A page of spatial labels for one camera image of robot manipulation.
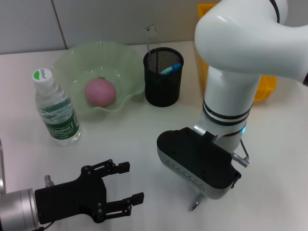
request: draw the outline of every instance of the yellow crate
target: yellow crate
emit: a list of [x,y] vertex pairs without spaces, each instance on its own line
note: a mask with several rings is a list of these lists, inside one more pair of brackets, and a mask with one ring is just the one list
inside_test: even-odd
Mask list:
[[[205,15],[215,5],[216,3],[198,4],[199,18],[202,18],[203,15]],[[199,56],[199,62],[202,72],[202,80],[201,80],[202,89],[203,91],[205,91],[208,65],[203,61],[203,59],[200,56]],[[261,101],[267,99],[270,96],[270,94],[275,91],[276,83],[277,83],[277,77],[262,76],[254,101]]]

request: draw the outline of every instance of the bottle cap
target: bottle cap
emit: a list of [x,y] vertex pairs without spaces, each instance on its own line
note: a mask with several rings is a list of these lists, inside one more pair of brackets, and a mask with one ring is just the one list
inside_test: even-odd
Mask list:
[[41,68],[36,70],[32,74],[32,80],[34,82],[34,86],[38,90],[51,88],[54,83],[52,73],[47,68]]

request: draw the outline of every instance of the white wall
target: white wall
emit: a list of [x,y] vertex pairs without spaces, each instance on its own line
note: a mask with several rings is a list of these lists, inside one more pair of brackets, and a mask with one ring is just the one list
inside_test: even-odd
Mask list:
[[[288,0],[288,26],[308,24],[308,0]],[[68,47],[84,41],[145,43],[156,23],[160,42],[192,40],[197,4],[218,0],[54,0]],[[51,0],[0,0],[0,54],[62,50]]]
[[0,54],[62,49],[50,0],[0,0]]

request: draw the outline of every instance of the bottle label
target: bottle label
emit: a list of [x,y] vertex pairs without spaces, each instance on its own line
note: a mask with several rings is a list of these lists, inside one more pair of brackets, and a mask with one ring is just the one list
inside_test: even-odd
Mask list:
[[51,136],[57,140],[65,140],[71,138],[79,129],[79,123],[75,112],[73,112],[72,116],[68,120],[61,124],[45,123],[45,125]]

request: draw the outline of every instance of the white table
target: white table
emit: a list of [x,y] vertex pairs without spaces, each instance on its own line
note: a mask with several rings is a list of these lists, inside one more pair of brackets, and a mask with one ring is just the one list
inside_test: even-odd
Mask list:
[[[157,108],[130,101],[117,113],[94,122],[81,119],[82,138],[70,147],[54,145],[36,111],[30,78],[50,67],[64,51],[0,56],[0,137],[7,191],[44,187],[76,179],[84,165],[112,158],[130,162],[130,172],[104,178],[107,200],[144,192],[130,217],[95,224],[86,215],[55,222],[59,231],[304,231],[308,230],[308,88],[279,79],[277,90],[253,106],[244,143],[251,165],[236,165],[242,178],[220,200],[188,208],[197,191],[159,160],[156,139],[166,130],[191,127],[201,115],[198,61],[193,42],[162,44],[184,57],[179,101]],[[134,46],[144,55],[144,45]],[[241,148],[238,154],[244,156]]]

